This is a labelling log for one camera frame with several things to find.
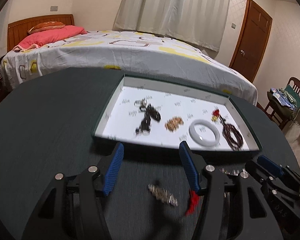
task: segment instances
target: round table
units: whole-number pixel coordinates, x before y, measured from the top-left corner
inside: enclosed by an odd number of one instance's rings
[[[0,219],[16,240],[56,173],[79,174],[109,154],[94,147],[91,131],[123,75],[118,70],[68,68],[21,84],[0,103]],[[138,75],[206,88],[171,77]],[[300,173],[281,130],[260,109],[231,97],[263,146],[260,155]],[[227,167],[242,169],[243,163],[233,160]],[[179,207],[160,205],[151,196],[147,185],[156,181],[174,194]],[[125,159],[104,205],[112,238],[190,239],[200,206],[184,217],[188,197],[182,166]]]

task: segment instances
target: bed sheet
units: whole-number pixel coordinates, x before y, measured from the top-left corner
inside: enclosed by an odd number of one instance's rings
[[[19,84],[68,67],[103,67],[168,75],[198,82],[256,105],[256,87],[237,71],[184,42],[138,32],[95,31],[39,49],[8,52],[1,62],[4,84]]]

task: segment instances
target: pink pillow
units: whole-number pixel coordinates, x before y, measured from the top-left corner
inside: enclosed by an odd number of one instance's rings
[[[83,27],[77,27],[73,25],[67,25],[62,29],[48,30],[38,33],[33,33],[25,37],[18,46],[27,49],[33,44],[37,44],[38,47],[42,47],[48,43],[61,41],[78,34],[87,34]]]

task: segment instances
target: electrical outlet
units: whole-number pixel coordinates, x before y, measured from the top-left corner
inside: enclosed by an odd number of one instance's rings
[[[57,12],[58,11],[58,6],[51,6],[50,11],[51,12]]]

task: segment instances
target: blue gripper pad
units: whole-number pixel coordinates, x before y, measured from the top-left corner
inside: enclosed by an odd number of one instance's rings
[[[119,143],[111,155],[113,155],[113,158],[105,174],[105,182],[102,190],[105,196],[109,195],[114,187],[115,181],[117,180],[124,155],[123,144]]]
[[[201,189],[199,186],[199,173],[191,159],[191,155],[193,155],[193,153],[184,141],[179,145],[179,155],[183,169],[186,172],[189,186],[194,192],[198,193]]]
[[[264,169],[269,171],[276,178],[281,178],[283,176],[282,167],[275,164],[273,161],[269,160],[264,155],[259,156],[257,163],[262,166]]]

